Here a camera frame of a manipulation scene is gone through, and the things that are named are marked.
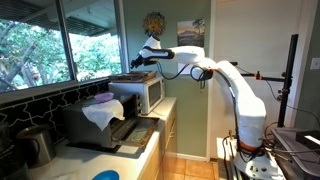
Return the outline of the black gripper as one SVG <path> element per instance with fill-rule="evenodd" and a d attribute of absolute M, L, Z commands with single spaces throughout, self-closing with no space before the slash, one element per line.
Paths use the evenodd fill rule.
<path fill-rule="evenodd" d="M 144 61 L 145 59 L 141 55 L 138 55 L 134 60 L 131 61 L 130 68 L 133 69 L 134 67 L 139 67 L 144 63 Z"/>

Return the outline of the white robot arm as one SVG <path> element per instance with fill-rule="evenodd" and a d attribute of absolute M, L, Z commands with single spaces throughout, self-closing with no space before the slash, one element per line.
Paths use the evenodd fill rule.
<path fill-rule="evenodd" d="M 159 60 L 171 60 L 185 65 L 193 65 L 190 75 L 197 81 L 211 79 L 218 73 L 218 81 L 225 84 L 232 95 L 235 114 L 238 118 L 237 132 L 239 146 L 253 151 L 262 146 L 263 125 L 266 119 L 264 102 L 258 98 L 239 71 L 226 60 L 216 63 L 205 56 L 198 46 L 179 46 L 162 49 L 160 40 L 150 36 L 130 67 L 156 64 Z"/>

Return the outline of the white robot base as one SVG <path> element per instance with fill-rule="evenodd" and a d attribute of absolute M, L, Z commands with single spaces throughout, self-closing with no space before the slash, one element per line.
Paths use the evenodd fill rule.
<path fill-rule="evenodd" d="M 254 180 L 283 180 L 282 170 L 269 153 L 256 154 L 241 149 L 233 159 L 236 169 Z"/>

